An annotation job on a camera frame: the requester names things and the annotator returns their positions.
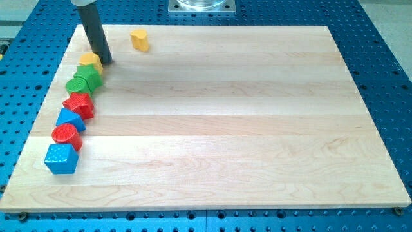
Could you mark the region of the white rod holder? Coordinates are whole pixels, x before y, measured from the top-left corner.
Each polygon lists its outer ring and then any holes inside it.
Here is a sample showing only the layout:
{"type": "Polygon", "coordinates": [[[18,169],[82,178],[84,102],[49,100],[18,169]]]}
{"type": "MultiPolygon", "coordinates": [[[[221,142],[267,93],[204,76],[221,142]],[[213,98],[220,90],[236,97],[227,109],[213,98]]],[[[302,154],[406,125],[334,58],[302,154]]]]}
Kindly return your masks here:
{"type": "Polygon", "coordinates": [[[75,6],[87,6],[94,3],[96,0],[70,0],[75,6]]]}

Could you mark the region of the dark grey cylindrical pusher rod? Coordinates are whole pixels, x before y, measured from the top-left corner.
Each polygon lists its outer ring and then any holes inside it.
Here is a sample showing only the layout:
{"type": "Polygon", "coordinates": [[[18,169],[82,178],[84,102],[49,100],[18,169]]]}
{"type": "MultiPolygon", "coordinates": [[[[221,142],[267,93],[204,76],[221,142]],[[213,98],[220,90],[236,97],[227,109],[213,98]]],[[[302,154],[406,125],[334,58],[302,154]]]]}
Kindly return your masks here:
{"type": "Polygon", "coordinates": [[[112,61],[112,55],[100,20],[96,2],[87,6],[77,6],[77,10],[92,52],[100,57],[102,64],[109,64],[112,61]]]}

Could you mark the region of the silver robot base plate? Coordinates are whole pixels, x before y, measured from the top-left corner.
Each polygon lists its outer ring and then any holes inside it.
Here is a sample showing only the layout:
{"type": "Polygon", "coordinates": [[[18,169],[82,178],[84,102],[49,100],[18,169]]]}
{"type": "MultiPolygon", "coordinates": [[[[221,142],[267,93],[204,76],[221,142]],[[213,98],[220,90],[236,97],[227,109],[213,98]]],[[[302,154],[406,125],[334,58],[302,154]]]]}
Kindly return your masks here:
{"type": "Polygon", "coordinates": [[[186,12],[235,12],[235,0],[168,0],[168,11],[186,12]]]}

